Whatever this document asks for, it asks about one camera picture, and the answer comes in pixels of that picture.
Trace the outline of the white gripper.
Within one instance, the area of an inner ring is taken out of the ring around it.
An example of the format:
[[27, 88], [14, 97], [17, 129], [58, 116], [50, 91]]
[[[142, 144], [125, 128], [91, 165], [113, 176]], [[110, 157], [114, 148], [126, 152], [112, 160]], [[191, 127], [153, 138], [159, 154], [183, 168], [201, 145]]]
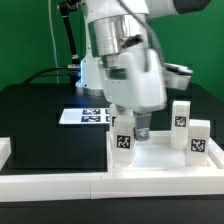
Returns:
[[137, 141], [149, 139], [150, 112], [164, 109], [167, 101], [158, 55], [151, 49], [147, 50], [147, 54], [149, 56], [147, 72], [143, 68], [144, 58], [141, 53], [120, 54], [117, 68], [99, 66], [106, 100], [136, 113], [142, 113], [135, 115], [134, 135]]

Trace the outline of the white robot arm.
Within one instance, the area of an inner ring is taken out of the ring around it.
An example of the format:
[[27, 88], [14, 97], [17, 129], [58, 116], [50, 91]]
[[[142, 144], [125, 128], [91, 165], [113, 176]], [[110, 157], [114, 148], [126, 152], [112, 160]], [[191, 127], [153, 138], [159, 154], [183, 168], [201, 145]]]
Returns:
[[149, 138], [151, 113], [166, 106], [168, 88], [186, 89], [192, 71], [164, 60], [150, 19], [204, 10], [211, 0], [80, 0], [86, 55], [79, 87], [102, 92], [133, 121], [138, 141]]

